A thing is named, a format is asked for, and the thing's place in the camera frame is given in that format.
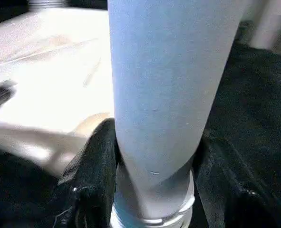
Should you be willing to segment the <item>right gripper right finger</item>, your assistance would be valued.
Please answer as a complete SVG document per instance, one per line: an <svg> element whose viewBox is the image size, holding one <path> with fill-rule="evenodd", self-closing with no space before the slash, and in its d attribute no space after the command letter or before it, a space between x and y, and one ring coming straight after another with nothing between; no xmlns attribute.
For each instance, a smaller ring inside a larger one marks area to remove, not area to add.
<svg viewBox="0 0 281 228"><path fill-rule="evenodd" d="M194 181L211 228L281 228L281 204L226 139L203 136Z"/></svg>

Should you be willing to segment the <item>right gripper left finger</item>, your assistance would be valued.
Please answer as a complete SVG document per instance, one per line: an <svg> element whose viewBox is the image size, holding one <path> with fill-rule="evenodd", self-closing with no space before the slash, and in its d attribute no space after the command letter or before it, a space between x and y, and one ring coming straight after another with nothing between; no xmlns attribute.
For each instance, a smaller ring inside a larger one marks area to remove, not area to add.
<svg viewBox="0 0 281 228"><path fill-rule="evenodd" d="M117 166L115 121L105 119L60 178L50 202L50 227L109 227Z"/></svg>

